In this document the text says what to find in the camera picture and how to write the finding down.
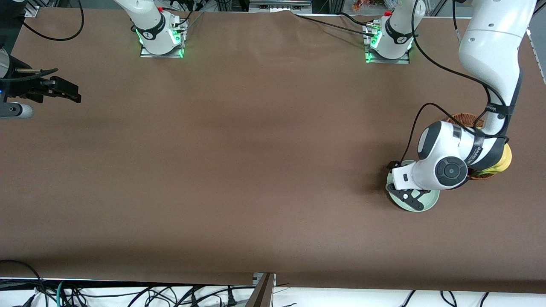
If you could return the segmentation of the pale green round plate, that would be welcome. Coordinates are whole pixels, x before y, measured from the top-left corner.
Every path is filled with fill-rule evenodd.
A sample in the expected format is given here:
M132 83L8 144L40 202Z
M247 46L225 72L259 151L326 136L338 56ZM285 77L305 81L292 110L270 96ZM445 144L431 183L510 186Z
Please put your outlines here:
M409 165L409 164L414 163L414 162L415 162L415 160L404 160L402 162L402 166L406 166L406 165ZM388 183L394 183L392 172L388 172L387 179L386 179L386 185ZM423 195L420 198L420 200L425 205L425 208L424 208L424 211L420 211L420 212L425 212L425 211L431 209L437 203L438 199L439 199L439 190L431 190L431 192L429 194Z

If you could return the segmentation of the brown wicker basket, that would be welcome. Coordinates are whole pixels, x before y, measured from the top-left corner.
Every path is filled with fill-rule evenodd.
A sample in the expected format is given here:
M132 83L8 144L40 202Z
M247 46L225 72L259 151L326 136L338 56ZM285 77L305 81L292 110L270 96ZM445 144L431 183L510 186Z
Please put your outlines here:
M469 128L473 128L474 124L476 124L476 127L480 129L482 128L483 122L484 122L482 119L478 120L478 116L472 113L456 113L452 115L452 117L454 117L454 120L450 119L449 117L447 117L445 120L447 122L450 122L451 124L456 124L456 121L458 121L463 126L469 127ZM478 180L486 180L493 176L494 174L482 174L482 173L478 173L474 169L468 169L467 177L470 180L478 181Z

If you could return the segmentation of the yellow banana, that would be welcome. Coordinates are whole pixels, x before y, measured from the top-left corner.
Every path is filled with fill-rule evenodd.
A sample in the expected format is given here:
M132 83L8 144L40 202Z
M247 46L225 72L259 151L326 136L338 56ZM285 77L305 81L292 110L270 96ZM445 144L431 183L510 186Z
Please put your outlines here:
M505 171L507 169L512 161L512 152L509 144L505 144L503 148L503 153L500 158L500 160L493 166L481 171L478 173L478 176L489 176L489 175L495 175L497 173Z

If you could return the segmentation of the brown table cover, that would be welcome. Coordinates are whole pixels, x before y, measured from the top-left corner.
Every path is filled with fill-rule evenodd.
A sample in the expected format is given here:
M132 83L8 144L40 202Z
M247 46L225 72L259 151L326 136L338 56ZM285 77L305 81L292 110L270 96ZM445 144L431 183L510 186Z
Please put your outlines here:
M546 85L530 39L507 171L425 212L386 194L425 103L478 115L482 86L368 64L359 35L290 12L211 12L183 58L141 58L123 10L70 41L22 29L12 54L59 69L0 120L0 260L43 278L546 293Z

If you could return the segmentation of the orange background objects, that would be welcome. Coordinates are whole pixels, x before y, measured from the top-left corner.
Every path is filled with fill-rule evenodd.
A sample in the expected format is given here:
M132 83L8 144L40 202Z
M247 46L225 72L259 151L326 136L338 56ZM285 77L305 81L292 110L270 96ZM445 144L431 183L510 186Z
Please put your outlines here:
M368 12L370 10L386 10L385 0L351 0L353 12Z

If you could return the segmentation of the metal background device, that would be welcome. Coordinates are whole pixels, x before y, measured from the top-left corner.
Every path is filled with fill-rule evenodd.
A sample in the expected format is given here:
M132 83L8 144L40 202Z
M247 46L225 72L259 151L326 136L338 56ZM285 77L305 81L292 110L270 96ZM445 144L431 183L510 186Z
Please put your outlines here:
M280 12L312 14L311 0L248 0L248 12Z

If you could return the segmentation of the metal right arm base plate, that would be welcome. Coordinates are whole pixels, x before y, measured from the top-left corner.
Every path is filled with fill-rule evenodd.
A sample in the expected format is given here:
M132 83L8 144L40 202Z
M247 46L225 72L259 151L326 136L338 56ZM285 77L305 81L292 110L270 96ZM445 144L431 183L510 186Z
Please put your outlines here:
M141 58L183 58L185 49L179 45L166 54L156 55L150 53L145 47L142 46L140 51Z

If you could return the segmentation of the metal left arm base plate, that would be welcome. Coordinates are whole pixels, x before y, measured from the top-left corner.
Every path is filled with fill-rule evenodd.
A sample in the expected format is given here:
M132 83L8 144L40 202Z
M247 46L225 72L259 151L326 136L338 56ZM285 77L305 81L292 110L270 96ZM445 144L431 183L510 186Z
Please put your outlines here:
M369 64L409 64L410 57L409 52L406 51L401 58L389 59L384 58L376 50L367 50L365 51L366 63Z

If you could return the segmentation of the aluminium profile post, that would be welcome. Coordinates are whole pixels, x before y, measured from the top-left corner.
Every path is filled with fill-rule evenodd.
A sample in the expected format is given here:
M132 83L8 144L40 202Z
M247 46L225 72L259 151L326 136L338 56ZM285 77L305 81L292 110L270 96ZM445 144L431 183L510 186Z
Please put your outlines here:
M244 307L273 307L273 290L276 286L276 274L259 273L257 285Z

